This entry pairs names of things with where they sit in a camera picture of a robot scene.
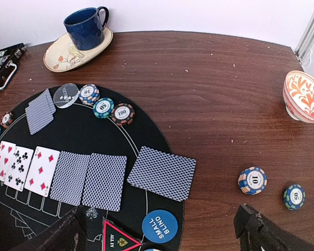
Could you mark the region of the green chips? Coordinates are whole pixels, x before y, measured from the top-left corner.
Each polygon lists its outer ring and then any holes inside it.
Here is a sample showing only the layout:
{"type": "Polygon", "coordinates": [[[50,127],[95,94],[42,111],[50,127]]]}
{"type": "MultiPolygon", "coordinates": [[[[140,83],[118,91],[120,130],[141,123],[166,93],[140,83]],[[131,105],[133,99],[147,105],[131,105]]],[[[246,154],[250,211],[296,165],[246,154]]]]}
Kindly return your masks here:
{"type": "Polygon", "coordinates": [[[108,118],[114,108],[114,101],[108,97],[99,99],[93,107],[94,115],[99,119],[108,118]]]}

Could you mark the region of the blue small blind button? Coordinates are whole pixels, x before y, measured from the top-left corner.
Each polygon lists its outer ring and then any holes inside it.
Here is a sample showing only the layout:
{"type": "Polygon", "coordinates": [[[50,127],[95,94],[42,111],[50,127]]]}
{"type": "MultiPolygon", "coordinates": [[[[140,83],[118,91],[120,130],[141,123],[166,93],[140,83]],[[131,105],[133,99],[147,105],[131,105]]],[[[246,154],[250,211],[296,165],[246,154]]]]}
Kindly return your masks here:
{"type": "Polygon", "coordinates": [[[151,242],[163,244],[171,241],[178,232],[176,217],[166,210],[153,210],[141,224],[144,236],[151,242]]]}

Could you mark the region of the blue white chip stack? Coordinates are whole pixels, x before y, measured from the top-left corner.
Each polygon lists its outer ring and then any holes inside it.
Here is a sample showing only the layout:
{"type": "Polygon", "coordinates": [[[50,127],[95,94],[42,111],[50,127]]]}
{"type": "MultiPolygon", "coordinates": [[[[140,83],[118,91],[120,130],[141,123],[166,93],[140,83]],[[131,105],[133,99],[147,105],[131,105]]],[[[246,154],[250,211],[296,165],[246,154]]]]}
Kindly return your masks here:
{"type": "Polygon", "coordinates": [[[249,167],[239,175],[238,185],[244,194],[256,195],[266,188],[267,175],[260,167],[249,167]]]}

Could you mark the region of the seven of clubs card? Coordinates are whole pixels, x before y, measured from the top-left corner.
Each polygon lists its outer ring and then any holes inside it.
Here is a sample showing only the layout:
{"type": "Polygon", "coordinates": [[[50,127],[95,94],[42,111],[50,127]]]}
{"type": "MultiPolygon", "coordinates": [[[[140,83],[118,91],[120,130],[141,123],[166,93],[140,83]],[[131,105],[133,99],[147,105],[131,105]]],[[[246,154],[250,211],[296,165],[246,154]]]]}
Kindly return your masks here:
{"type": "Polygon", "coordinates": [[[33,149],[16,146],[4,181],[5,185],[17,191],[23,191],[33,152],[33,149]]]}

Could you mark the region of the blue chips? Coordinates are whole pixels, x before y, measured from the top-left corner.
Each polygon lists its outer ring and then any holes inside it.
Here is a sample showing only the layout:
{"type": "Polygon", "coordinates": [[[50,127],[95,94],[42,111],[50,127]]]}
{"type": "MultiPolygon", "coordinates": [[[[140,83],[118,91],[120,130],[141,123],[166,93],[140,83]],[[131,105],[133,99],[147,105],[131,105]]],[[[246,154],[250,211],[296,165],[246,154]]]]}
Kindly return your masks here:
{"type": "Polygon", "coordinates": [[[99,89],[94,84],[84,85],[78,93],[78,97],[85,105],[94,105],[100,98],[99,89]]]}

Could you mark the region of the six of hearts card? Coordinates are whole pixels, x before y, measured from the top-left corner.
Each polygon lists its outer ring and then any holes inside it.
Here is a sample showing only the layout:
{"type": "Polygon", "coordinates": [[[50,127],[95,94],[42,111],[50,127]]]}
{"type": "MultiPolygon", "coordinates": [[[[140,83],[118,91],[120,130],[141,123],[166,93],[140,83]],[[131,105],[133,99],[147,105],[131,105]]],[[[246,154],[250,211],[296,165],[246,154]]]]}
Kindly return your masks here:
{"type": "Polygon", "coordinates": [[[4,182],[6,179],[9,165],[12,161],[16,144],[1,141],[0,143],[0,181],[4,182]]]}

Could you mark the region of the blue ten poker chip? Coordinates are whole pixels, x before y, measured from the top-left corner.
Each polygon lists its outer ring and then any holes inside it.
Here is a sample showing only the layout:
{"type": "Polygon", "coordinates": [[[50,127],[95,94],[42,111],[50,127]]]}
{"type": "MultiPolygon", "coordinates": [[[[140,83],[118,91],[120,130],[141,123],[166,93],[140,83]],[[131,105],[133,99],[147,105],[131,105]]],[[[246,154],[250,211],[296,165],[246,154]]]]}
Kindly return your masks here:
{"type": "Polygon", "coordinates": [[[155,249],[155,248],[149,248],[149,249],[145,249],[144,251],[161,251],[161,250],[155,249]]]}

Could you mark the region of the five of diamonds card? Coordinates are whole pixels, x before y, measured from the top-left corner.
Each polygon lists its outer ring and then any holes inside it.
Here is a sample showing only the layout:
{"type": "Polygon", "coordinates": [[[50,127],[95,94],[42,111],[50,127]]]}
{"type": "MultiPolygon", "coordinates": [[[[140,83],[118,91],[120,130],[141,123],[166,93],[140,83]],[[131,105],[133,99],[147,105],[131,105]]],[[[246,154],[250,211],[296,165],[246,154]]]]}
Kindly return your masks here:
{"type": "Polygon", "coordinates": [[[60,151],[37,146],[32,157],[24,188],[48,197],[60,151]]]}

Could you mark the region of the orange hundred chip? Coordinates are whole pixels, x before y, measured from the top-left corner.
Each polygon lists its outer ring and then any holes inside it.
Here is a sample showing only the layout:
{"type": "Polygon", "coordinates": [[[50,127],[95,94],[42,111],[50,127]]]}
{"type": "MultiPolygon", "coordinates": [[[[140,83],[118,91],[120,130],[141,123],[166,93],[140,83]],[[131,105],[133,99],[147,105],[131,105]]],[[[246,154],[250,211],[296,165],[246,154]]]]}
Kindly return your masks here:
{"type": "Polygon", "coordinates": [[[112,121],[118,126],[129,125],[133,122],[135,110],[131,104],[120,103],[111,112],[112,121]]]}
{"type": "Polygon", "coordinates": [[[5,113],[1,118],[1,126],[3,128],[8,128],[14,120],[14,114],[12,112],[5,113]]]}

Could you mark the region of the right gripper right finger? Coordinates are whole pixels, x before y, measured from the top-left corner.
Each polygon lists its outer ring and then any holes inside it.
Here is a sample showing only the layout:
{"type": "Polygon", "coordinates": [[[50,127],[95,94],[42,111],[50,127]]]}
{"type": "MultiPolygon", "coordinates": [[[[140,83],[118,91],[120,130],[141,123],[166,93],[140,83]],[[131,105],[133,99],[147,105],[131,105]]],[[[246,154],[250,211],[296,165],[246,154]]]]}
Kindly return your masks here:
{"type": "Polygon", "coordinates": [[[281,229],[248,204],[241,204],[234,217],[240,250],[314,250],[314,245],[281,229]]]}

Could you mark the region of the dealt card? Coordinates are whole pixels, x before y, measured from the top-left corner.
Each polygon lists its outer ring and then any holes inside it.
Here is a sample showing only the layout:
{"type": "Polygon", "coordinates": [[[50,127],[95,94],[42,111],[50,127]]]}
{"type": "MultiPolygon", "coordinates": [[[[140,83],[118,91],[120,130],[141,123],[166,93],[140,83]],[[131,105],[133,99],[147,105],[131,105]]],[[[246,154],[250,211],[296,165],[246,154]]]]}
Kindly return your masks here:
{"type": "Polygon", "coordinates": [[[27,123],[31,135],[46,127],[53,121],[53,114],[56,112],[50,91],[44,90],[38,97],[29,102],[25,108],[27,123]]]}
{"type": "Polygon", "coordinates": [[[182,202],[189,197],[195,167],[196,160],[193,158],[143,146],[127,182],[134,187],[182,202]]]}

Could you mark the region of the red triangle all-in marker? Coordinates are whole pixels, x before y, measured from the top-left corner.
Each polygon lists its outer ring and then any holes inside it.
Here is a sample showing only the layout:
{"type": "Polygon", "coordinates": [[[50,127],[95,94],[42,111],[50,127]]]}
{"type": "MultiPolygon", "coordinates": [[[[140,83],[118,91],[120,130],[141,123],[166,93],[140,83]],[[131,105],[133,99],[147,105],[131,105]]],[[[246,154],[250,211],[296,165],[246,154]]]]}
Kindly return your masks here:
{"type": "Polygon", "coordinates": [[[129,251],[141,246],[142,242],[139,239],[129,235],[111,220],[103,218],[102,251],[129,251]]]}

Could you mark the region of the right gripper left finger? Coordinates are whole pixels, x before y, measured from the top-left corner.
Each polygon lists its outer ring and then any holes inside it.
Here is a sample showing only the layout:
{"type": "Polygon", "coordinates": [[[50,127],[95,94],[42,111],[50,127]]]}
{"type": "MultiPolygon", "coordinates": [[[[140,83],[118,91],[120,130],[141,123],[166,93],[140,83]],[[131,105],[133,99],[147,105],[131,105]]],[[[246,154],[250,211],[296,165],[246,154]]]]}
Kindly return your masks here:
{"type": "Polygon", "coordinates": [[[87,223],[81,206],[75,207],[36,237],[12,250],[86,250],[87,223]]]}

